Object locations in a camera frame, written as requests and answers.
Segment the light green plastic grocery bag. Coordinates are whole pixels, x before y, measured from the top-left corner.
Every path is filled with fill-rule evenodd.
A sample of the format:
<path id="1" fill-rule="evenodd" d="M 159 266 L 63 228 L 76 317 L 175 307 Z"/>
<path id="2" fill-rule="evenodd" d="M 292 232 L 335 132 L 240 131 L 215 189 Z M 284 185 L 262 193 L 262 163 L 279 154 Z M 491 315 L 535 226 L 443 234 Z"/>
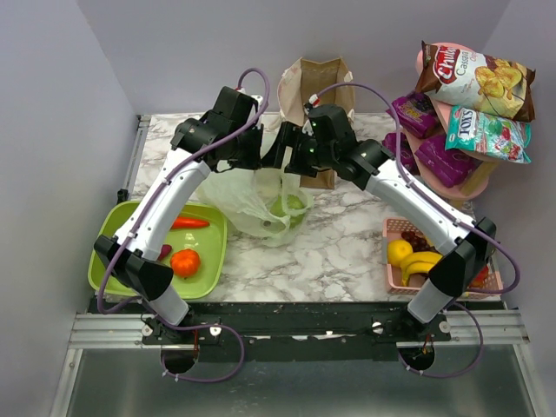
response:
<path id="1" fill-rule="evenodd" d="M 287 195 L 298 196 L 307 206 L 302 223 L 289 227 L 289 218 L 280 218 L 269 211 L 272 203 Z M 300 177 L 287 174 L 284 168 L 262 168 L 255 171 L 228 169 L 221 161 L 218 171 L 209 175 L 195 192 L 200 202 L 219 209 L 237 231 L 262 240 L 269 247 L 291 242 L 301 231 L 313 196 L 300 187 Z"/>

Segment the green toy cabbage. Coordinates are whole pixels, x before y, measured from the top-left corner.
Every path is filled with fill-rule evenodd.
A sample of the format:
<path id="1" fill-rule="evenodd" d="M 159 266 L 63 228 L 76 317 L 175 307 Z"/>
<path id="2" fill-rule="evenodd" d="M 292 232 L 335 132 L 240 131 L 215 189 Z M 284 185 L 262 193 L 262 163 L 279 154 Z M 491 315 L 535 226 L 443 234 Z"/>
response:
<path id="1" fill-rule="evenodd" d="M 307 206 L 296 195 L 278 197 L 270 206 L 270 213 L 276 217 L 289 218 L 289 227 L 298 227 L 307 211 Z"/>

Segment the orange toy pumpkin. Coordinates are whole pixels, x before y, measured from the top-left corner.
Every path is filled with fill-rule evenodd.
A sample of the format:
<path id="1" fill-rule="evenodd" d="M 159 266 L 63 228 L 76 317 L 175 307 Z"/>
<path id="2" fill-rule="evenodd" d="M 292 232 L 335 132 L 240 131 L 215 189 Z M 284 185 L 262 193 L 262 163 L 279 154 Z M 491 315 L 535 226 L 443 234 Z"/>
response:
<path id="1" fill-rule="evenodd" d="M 195 275 L 201 267 L 201 257 L 190 248 L 174 253 L 170 258 L 170 267 L 174 274 L 181 278 Z"/>

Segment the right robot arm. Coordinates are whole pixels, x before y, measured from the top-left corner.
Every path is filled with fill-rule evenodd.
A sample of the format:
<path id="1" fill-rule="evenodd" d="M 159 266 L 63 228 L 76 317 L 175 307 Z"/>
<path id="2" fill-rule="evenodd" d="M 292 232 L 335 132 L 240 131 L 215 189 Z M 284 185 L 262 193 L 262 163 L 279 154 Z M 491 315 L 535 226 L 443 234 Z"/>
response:
<path id="1" fill-rule="evenodd" d="M 304 127 L 283 122 L 273 143 L 264 146 L 261 164 L 305 176 L 332 169 L 405 216 L 441 253 L 428 280 L 408 303 L 408 314 L 400 318 L 400 331 L 409 340 L 429 333 L 431 320 L 467 290 L 493 253 L 496 227 L 492 221 L 474 223 L 414 180 L 381 143 L 358 141 L 339 106 L 311 109 Z"/>

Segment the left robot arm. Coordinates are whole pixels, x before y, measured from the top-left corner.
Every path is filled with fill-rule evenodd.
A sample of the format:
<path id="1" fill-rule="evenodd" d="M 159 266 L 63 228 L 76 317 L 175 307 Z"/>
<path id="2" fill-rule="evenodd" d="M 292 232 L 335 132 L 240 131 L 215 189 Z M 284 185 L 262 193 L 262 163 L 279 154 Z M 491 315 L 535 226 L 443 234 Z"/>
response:
<path id="1" fill-rule="evenodd" d="M 105 273 L 130 288 L 162 319 L 163 333 L 185 342 L 193 323 L 188 303 L 172 285 L 172 268 L 158 260 L 162 245 L 183 206 L 218 162 L 254 162 L 261 147 L 259 119 L 269 93 L 248 95 L 237 87 L 221 89 L 212 109 L 177 125 L 162 169 L 129 219 L 112 235 L 99 235 L 94 250 Z"/>

